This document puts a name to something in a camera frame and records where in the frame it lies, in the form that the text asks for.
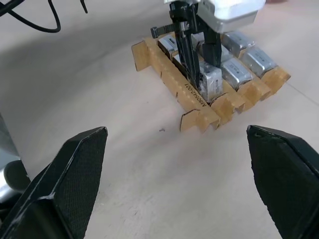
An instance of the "gray floor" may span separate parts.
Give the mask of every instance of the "gray floor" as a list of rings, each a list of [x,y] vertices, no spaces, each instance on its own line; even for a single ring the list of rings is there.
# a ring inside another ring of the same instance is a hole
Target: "gray floor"
[[[181,134],[183,109],[151,68],[135,72],[131,45],[169,22],[167,5],[90,0],[85,15],[77,0],[55,4],[60,34],[0,18],[0,112],[32,178],[65,140],[108,127],[86,238],[279,239],[254,185],[245,130],[278,128],[319,151],[319,2],[266,6],[243,29],[292,78],[204,135],[195,128]],[[17,12],[54,27],[45,1],[25,1]]]

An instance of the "concrete floor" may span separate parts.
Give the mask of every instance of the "concrete floor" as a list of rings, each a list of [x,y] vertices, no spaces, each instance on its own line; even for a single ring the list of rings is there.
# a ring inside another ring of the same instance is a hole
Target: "concrete floor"
[[[292,78],[204,135],[181,134],[183,109],[151,68],[135,71],[131,45],[169,22],[167,5],[90,0],[89,14],[78,0],[55,5],[59,34],[0,18],[0,112],[32,178],[65,140],[108,127],[86,238],[279,239],[254,185],[245,130],[281,129],[319,151],[319,2],[268,5],[243,29]],[[54,27],[45,1],[25,1],[17,12]]]

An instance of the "cardboard tray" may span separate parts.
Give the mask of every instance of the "cardboard tray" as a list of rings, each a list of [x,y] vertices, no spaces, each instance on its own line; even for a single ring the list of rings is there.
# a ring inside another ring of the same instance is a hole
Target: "cardboard tray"
[[[157,41],[146,38],[132,46],[137,71],[152,66],[166,87],[186,111],[181,116],[180,131],[198,126],[205,132],[212,125],[215,129],[232,120],[235,112],[242,113],[275,94],[291,77],[281,67],[267,72],[262,79],[254,79],[235,91],[223,80],[223,94],[209,105],[189,83],[171,60],[158,47]]]

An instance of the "floor surface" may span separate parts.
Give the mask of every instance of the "floor surface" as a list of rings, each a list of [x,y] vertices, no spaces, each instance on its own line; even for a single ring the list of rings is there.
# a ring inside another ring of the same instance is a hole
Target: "floor surface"
[[[178,131],[183,109],[131,45],[169,23],[161,0],[55,1],[59,34],[0,18],[0,112],[33,178],[65,140],[107,126],[88,239],[279,239],[256,190],[249,124],[303,137],[319,151],[317,0],[266,6],[243,31],[292,78],[219,130]],[[16,10],[54,26],[46,1]]]

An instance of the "cardboard divider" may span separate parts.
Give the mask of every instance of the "cardboard divider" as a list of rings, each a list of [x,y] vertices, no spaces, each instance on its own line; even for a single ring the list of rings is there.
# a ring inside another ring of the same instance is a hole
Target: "cardboard divider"
[[[136,70],[152,66],[186,111],[181,116],[180,131],[193,126],[198,126],[201,132],[205,132],[210,125],[218,128],[231,121],[235,112],[247,111],[258,101],[277,92],[290,78],[281,67],[276,67],[262,79],[252,73],[254,79],[242,85],[238,91],[223,80],[223,94],[209,105],[158,47],[156,40],[146,38],[132,46],[132,52]]]

